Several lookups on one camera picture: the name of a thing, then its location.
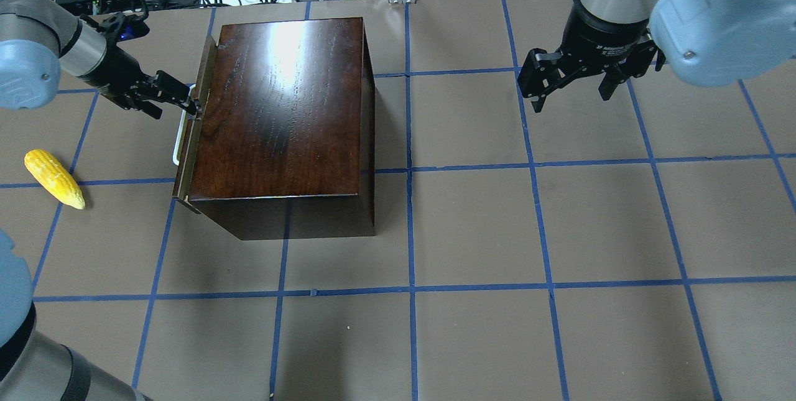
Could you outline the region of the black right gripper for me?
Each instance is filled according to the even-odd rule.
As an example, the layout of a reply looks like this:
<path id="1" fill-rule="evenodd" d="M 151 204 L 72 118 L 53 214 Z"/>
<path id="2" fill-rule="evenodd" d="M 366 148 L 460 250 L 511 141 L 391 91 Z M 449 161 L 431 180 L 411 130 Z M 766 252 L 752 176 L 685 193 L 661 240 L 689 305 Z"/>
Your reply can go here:
<path id="1" fill-rule="evenodd" d="M 599 95 L 609 101 L 620 84 L 645 75 L 655 59 L 659 59 L 659 47 L 646 21 L 614 24 L 572 12 L 559 48 L 555 52 L 529 50 L 517 84 L 534 113 L 540 114 L 548 95 L 566 86 L 562 72 L 585 68 L 589 73 L 605 73 Z"/>

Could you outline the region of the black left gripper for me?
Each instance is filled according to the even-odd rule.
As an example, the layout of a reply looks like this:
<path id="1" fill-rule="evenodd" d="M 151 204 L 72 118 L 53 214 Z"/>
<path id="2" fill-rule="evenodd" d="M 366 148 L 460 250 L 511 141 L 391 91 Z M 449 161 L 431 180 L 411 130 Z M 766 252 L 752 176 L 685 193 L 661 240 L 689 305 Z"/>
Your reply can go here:
<path id="1" fill-rule="evenodd" d="M 107 83 L 99 88 L 100 94 L 123 110 L 143 112 L 149 117 L 159 120 L 163 109 L 151 103 L 141 84 L 145 84 L 147 76 L 140 69 L 113 67 L 109 70 Z M 158 70 L 155 75 L 155 88 L 159 92 L 162 103 L 174 104 L 187 114 L 195 117 L 198 112 L 196 100 L 191 96 L 191 89 L 167 72 Z"/>

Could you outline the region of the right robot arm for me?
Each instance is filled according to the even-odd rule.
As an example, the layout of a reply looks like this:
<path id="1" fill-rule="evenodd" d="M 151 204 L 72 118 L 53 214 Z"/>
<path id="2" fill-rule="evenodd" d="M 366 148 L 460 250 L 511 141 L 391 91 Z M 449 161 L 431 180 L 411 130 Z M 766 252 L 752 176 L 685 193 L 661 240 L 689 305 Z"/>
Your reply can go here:
<path id="1" fill-rule="evenodd" d="M 321 103 L 364 94 L 374 80 L 361 18 L 222 27 L 208 39 L 196 87 L 197 120 L 226 107 Z M 794 0 L 572 0 L 560 46 L 529 50 L 514 88 L 535 112 L 551 92 L 600 76 L 607 101 L 629 78 L 668 63 L 680 80 L 715 87 L 754 78 L 794 54 Z"/>

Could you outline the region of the grey robot base joint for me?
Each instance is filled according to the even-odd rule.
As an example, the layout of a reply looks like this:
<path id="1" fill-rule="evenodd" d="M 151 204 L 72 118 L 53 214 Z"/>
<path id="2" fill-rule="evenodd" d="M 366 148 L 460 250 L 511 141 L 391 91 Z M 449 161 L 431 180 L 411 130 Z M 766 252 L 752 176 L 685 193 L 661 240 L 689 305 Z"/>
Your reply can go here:
<path id="1" fill-rule="evenodd" d="M 1 233 L 3 400 L 148 400 L 150 397 L 37 330 L 28 265 Z"/>

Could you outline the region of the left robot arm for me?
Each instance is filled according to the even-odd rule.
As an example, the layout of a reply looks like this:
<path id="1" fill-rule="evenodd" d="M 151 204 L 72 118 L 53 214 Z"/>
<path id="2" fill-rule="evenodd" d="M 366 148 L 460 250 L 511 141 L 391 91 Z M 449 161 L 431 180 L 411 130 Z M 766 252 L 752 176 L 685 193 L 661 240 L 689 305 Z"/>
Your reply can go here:
<path id="1" fill-rule="evenodd" d="M 118 12 L 102 22 L 77 17 L 51 0 L 1 0 L 2 108 L 51 103 L 62 73 L 124 110 L 161 118 L 160 104 L 196 117 L 190 87 L 164 71 L 148 75 L 119 43 L 149 32 L 145 14 Z"/>

